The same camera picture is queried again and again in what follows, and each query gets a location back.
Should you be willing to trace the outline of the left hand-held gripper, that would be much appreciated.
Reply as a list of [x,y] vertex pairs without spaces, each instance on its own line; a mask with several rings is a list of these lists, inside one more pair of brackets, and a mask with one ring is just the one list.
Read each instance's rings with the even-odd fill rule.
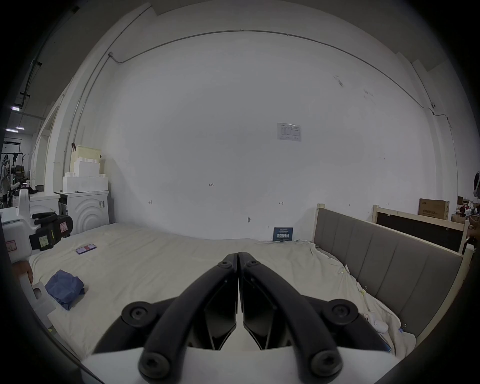
[[[29,191],[19,191],[16,207],[1,209],[2,229],[11,264],[29,259],[41,251],[52,249],[73,230],[69,215],[55,212],[34,213],[30,211]],[[30,284],[28,277],[18,279],[28,303],[44,327],[52,327],[49,314],[55,310],[49,294],[42,283]]]

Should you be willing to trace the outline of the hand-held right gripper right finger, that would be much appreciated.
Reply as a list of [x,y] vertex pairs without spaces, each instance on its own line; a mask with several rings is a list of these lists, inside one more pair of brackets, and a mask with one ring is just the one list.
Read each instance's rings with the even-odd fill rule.
[[345,368],[339,347],[389,353],[390,346],[346,299],[301,295],[246,252],[238,254],[243,326],[261,350],[292,346],[302,382],[332,382]]

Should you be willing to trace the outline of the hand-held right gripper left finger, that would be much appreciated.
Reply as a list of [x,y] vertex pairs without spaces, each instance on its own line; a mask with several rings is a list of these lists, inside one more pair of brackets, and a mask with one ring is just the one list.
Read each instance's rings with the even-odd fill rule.
[[179,296],[126,305],[94,355],[143,348],[136,367],[147,382],[179,382],[187,347],[219,351],[235,330],[238,254],[227,255]]

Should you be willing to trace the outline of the person's left hand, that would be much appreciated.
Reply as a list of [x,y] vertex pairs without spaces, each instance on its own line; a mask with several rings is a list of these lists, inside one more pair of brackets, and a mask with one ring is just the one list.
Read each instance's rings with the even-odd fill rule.
[[13,274],[17,277],[17,279],[20,279],[23,275],[26,275],[29,283],[32,285],[33,284],[33,272],[31,265],[29,261],[27,260],[22,260],[22,261],[17,261],[11,265]]

